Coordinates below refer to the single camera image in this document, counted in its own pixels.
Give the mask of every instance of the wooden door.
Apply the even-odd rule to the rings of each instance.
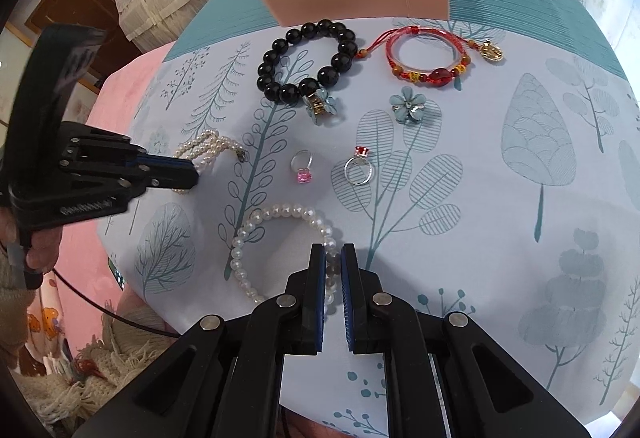
[[[39,34],[51,23],[82,24],[108,32],[90,68],[97,78],[106,78],[140,56],[140,50],[120,29],[113,0],[42,0],[25,24]]]

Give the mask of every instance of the blue flower hair clip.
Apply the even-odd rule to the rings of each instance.
[[[407,119],[411,119],[414,122],[422,121],[424,103],[427,101],[425,96],[422,93],[414,96],[414,91],[407,85],[402,88],[401,92],[402,95],[393,94],[389,98],[391,110],[396,116],[396,121],[398,123],[406,123]]]
[[[335,108],[335,98],[329,96],[329,92],[322,87],[312,95],[303,96],[302,101],[305,103],[307,114],[316,125],[318,125],[319,116],[322,114],[338,114],[338,110]]]

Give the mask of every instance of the pink blanket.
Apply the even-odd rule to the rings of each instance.
[[[126,132],[146,86],[172,45],[145,53],[113,73],[102,86],[87,124]],[[56,269],[89,299],[116,307],[122,291],[111,274],[108,256],[95,230],[95,221],[65,227]],[[101,313],[62,283],[58,288],[65,314],[66,338],[75,353],[91,342],[93,335],[99,338],[102,335]]]

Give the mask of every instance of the red string bracelet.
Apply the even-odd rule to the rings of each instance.
[[[415,68],[404,68],[394,58],[393,47],[396,41],[404,35],[429,35],[442,39],[459,53],[459,57],[447,68],[437,68],[430,71],[422,71]],[[454,78],[466,71],[466,66],[471,63],[471,57],[466,53],[465,47],[476,50],[482,57],[491,61],[499,62],[502,60],[502,50],[486,40],[479,44],[475,40],[466,40],[458,37],[456,34],[439,30],[437,28],[421,28],[420,26],[405,26],[384,32],[378,37],[373,44],[364,50],[360,50],[356,58],[364,58],[370,51],[377,48],[380,44],[385,43],[386,60],[391,66],[391,72],[398,78],[404,78],[411,82],[422,82],[423,84],[431,84],[436,87],[449,84]]]

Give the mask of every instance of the teal stripe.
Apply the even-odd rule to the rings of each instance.
[[[607,39],[578,0],[450,0],[450,18],[548,42],[625,78]],[[277,25],[261,0],[210,0],[166,60]]]

